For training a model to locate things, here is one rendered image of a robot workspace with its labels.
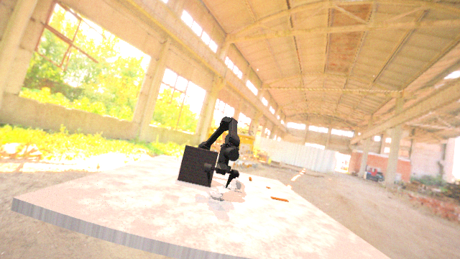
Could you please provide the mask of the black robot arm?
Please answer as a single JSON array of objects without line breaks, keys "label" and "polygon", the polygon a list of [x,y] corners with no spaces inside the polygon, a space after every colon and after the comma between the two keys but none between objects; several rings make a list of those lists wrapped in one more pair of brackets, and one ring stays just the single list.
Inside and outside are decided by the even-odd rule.
[{"label": "black robot arm", "polygon": [[[225,143],[221,145],[221,150],[219,156],[226,158],[230,161],[237,161],[239,159],[239,144],[240,139],[237,134],[237,124],[238,122],[235,118],[232,117],[223,117],[219,128],[207,139],[207,141],[202,142],[198,148],[205,150],[210,150],[212,144],[221,136],[225,131],[229,131],[228,135],[225,137]],[[228,163],[225,164],[218,162],[216,166],[216,173],[225,175],[230,173],[231,166],[228,166]]]}]

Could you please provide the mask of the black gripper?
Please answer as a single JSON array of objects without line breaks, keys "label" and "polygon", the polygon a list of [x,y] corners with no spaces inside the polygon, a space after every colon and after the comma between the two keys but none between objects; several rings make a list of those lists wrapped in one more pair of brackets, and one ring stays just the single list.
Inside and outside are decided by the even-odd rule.
[{"label": "black gripper", "polygon": [[[218,162],[217,162],[217,164],[219,163],[219,161],[221,161],[221,163],[223,163],[223,164],[225,164],[226,162],[227,162],[227,163],[229,162],[228,159],[222,158],[222,157],[220,157],[220,156],[218,157]],[[204,170],[204,172],[207,173],[208,184],[209,184],[211,170],[212,170],[212,171],[216,171],[216,168],[215,168],[215,167],[211,167],[210,164],[205,163],[205,164],[203,165],[203,169],[202,169],[202,170]],[[228,177],[228,181],[227,181],[227,183],[226,183],[226,188],[228,187],[228,185],[230,184],[230,182],[231,182],[234,178],[236,178],[236,177],[237,177],[237,178],[239,177],[239,172],[236,171],[236,170],[232,170],[232,169],[231,169],[230,174],[229,174],[229,177]]]}]

